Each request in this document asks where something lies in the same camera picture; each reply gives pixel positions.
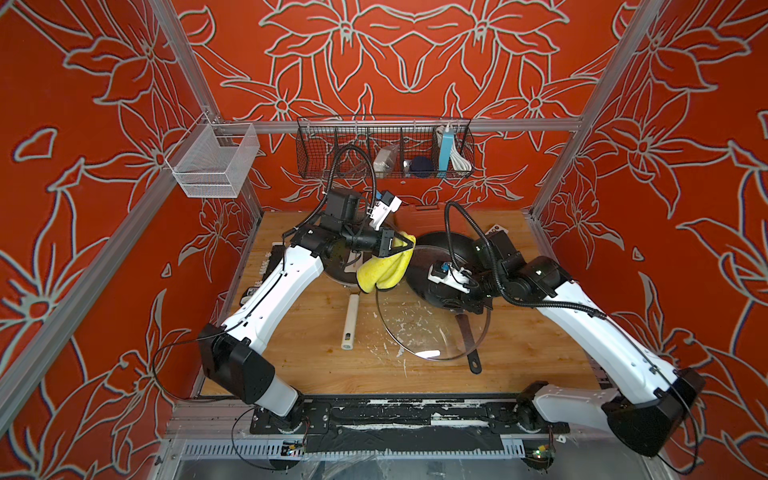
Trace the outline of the yellow microfiber cloth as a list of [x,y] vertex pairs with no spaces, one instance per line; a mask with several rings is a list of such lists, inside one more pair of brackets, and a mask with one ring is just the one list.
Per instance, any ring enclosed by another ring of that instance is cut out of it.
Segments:
[[384,258],[372,257],[357,271],[357,284],[364,293],[374,290],[390,290],[396,287],[406,274],[411,255],[397,255]]

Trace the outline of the glass lid with black handle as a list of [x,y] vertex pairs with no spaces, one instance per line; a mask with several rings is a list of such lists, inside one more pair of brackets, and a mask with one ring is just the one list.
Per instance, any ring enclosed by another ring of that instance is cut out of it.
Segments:
[[428,279],[435,263],[449,260],[443,247],[418,246],[400,283],[376,292],[386,331],[403,350],[428,361],[473,355],[491,323],[491,309],[485,303],[478,312],[467,310],[460,304],[458,290]]

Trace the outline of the glass lid with white handle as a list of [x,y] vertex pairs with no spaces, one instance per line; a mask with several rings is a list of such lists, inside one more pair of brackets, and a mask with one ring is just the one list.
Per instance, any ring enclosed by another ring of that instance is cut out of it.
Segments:
[[328,256],[323,260],[327,274],[335,281],[351,286],[355,271],[365,260],[386,258],[395,249],[395,231],[368,225],[355,226],[337,220],[322,220],[320,227],[332,233]]

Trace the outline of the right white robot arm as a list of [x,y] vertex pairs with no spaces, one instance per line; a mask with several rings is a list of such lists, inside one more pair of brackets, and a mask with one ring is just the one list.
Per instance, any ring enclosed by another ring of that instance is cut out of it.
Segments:
[[509,237],[484,233],[457,202],[444,210],[446,247],[455,253],[451,213],[457,211],[478,238],[471,262],[456,259],[431,268],[431,283],[455,291],[466,309],[486,307],[502,298],[516,307],[539,311],[552,320],[605,371],[606,390],[563,388],[545,381],[529,385],[518,397],[528,429],[543,423],[569,423],[612,433],[645,457],[661,453],[678,427],[695,420],[693,406],[705,381],[692,368],[678,369],[629,335],[603,312],[555,260],[525,261]]

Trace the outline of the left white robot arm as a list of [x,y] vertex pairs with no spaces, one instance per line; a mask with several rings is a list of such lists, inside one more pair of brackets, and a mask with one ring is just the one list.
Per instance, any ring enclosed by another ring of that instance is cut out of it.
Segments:
[[321,276],[326,263],[347,251],[371,256],[355,273],[364,293],[397,286],[414,253],[414,236],[385,224],[401,199],[377,188],[371,193],[371,206],[360,213],[356,191],[327,186],[317,207],[284,233],[289,244],[264,283],[222,325],[200,332],[202,369],[208,379],[290,426],[299,422],[301,393],[263,356],[284,316]]

